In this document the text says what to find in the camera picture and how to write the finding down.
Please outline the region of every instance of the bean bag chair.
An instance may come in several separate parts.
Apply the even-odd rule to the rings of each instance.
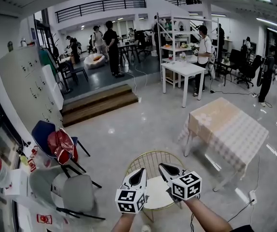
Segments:
[[[104,64],[105,64],[105,56],[99,53],[90,54],[84,60],[85,68],[88,70],[99,68]]]

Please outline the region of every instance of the red bag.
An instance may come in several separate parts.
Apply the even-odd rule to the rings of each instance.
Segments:
[[[52,132],[47,140],[51,153],[57,156],[57,160],[61,165],[66,164],[71,158],[77,162],[76,146],[64,129],[61,128],[59,131]]]

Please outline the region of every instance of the power strip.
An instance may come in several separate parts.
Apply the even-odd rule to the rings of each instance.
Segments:
[[[257,201],[257,199],[256,199],[256,195],[255,195],[255,190],[251,190],[250,192],[249,192],[249,200],[251,201],[251,200],[254,200],[254,201],[252,201],[251,203],[250,203],[250,205],[255,205],[258,201]]]

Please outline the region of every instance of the dark floor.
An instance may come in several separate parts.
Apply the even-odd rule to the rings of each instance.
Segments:
[[[87,53],[83,53],[80,57],[81,61],[78,64],[76,64],[74,68],[83,67],[83,60],[87,55]],[[129,68],[124,68],[123,71],[126,73],[128,72],[134,75],[135,77],[144,75],[144,73],[142,72],[145,72],[146,74],[151,74],[160,71],[160,63],[158,62],[157,57],[152,57],[151,55],[148,55],[145,58],[144,54],[142,53],[140,54],[140,60],[141,63],[138,63],[138,60],[136,58],[133,65],[129,64]],[[89,77],[89,82],[86,81],[82,72],[77,75],[78,85],[76,85],[76,83],[71,78],[67,79],[68,86],[72,89],[72,92],[70,92],[69,94],[65,94],[64,100],[68,100],[79,95],[88,93],[90,91],[96,90],[98,88],[113,85],[133,78],[130,74],[125,74],[125,76],[121,78],[115,78],[111,74],[109,63],[106,63],[104,66],[98,69],[86,71]]]

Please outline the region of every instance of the wooden steps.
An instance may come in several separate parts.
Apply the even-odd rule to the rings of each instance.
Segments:
[[[74,125],[135,102],[138,99],[129,85],[106,90],[65,105],[61,111],[63,126]]]

